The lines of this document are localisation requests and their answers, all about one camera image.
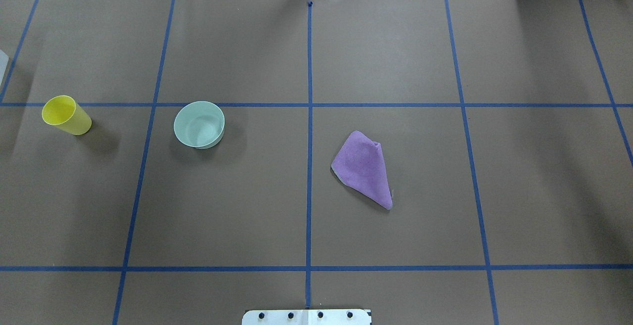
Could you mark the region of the purple cloth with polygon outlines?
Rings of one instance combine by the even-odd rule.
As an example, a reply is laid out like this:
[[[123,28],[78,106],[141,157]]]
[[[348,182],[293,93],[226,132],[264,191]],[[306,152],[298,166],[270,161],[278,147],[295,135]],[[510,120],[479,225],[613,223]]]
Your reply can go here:
[[[386,210],[393,209],[382,145],[360,131],[346,138],[330,168],[339,181]]]

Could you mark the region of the mint green bowl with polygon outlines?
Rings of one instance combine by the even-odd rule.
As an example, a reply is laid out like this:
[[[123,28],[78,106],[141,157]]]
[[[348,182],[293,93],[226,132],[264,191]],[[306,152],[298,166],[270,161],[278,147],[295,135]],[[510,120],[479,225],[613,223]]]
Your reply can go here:
[[[224,137],[226,119],[216,104],[199,100],[181,109],[173,124],[178,141],[188,147],[208,149]]]

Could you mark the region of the yellow plastic cup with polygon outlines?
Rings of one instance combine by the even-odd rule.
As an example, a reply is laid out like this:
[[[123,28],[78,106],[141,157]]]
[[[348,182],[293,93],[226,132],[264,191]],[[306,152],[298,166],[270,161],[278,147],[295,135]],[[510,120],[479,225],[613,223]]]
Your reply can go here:
[[[59,95],[48,100],[42,108],[41,116],[46,124],[73,136],[88,133],[92,127],[92,118],[68,95]]]

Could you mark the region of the clear plastic storage box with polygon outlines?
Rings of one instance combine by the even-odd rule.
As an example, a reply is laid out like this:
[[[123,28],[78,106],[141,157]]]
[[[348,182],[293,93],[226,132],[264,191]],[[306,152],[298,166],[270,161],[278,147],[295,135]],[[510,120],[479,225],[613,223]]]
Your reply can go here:
[[[3,50],[0,50],[0,84],[4,81],[9,64],[9,56]]]

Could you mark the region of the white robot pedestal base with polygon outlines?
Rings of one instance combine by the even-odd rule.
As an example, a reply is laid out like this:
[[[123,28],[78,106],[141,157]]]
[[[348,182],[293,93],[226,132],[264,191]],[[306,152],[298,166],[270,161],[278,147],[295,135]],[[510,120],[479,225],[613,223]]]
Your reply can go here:
[[[247,311],[242,325],[372,325],[366,309],[299,309]]]

